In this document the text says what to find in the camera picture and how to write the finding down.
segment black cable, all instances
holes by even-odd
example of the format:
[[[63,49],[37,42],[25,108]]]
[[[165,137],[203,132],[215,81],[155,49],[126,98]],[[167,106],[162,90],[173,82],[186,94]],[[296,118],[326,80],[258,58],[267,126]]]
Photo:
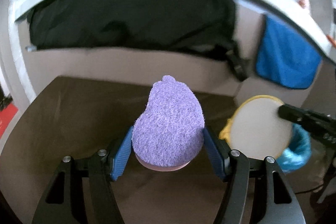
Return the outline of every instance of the black cable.
[[[315,190],[317,190],[317,189],[319,189],[319,188],[321,188],[321,187],[323,187],[323,186],[324,186],[324,183],[321,184],[321,185],[319,185],[319,186],[317,186],[317,187],[315,187],[315,188],[313,188],[313,189],[306,190],[306,191],[301,191],[301,192],[297,192],[297,193],[295,193],[295,194],[296,194],[296,195],[300,195],[300,194],[310,193],[310,192],[313,192],[313,191],[315,191]]]

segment metal screw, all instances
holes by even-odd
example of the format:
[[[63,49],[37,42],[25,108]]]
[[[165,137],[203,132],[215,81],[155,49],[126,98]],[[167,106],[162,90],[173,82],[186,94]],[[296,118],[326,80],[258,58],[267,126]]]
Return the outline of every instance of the metal screw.
[[[234,157],[238,157],[240,155],[240,152],[238,150],[232,150],[231,155]]]
[[[270,157],[270,156],[268,156],[268,157],[266,158],[266,160],[267,160],[270,164],[272,164],[272,163],[275,162],[275,159],[274,159],[273,157]]]
[[[71,160],[71,157],[70,156],[65,156],[63,158],[63,162],[69,162]]]
[[[105,149],[101,149],[98,151],[99,156],[105,156],[107,154],[107,151]]]

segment brown mat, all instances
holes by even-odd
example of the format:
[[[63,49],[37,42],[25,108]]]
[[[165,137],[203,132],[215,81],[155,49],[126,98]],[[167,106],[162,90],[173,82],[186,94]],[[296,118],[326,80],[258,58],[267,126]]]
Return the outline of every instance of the brown mat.
[[[58,77],[38,96],[15,126],[0,157],[0,190],[23,223],[31,223],[61,159],[90,156],[125,133],[144,111],[150,89]],[[218,133],[236,109],[233,98],[195,94],[206,123]],[[171,173],[148,170],[131,155],[124,175],[112,187],[126,224],[210,224],[225,189],[204,151]],[[88,218],[95,223],[85,193]]]

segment black bag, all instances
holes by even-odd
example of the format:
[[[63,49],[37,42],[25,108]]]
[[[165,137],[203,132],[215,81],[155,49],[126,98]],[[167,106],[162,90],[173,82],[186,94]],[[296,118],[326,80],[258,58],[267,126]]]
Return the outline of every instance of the black bag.
[[[38,50],[69,47],[127,47],[184,52],[228,60],[245,80],[232,40],[233,0],[49,0],[35,8],[31,43]]]

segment purple sponge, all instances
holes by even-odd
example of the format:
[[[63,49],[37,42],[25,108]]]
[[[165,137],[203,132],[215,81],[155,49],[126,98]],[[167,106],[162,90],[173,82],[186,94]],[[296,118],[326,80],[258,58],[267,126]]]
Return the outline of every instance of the purple sponge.
[[[154,83],[146,110],[134,124],[133,149],[146,167],[174,170],[199,153],[204,143],[203,128],[201,105],[193,92],[166,75]]]

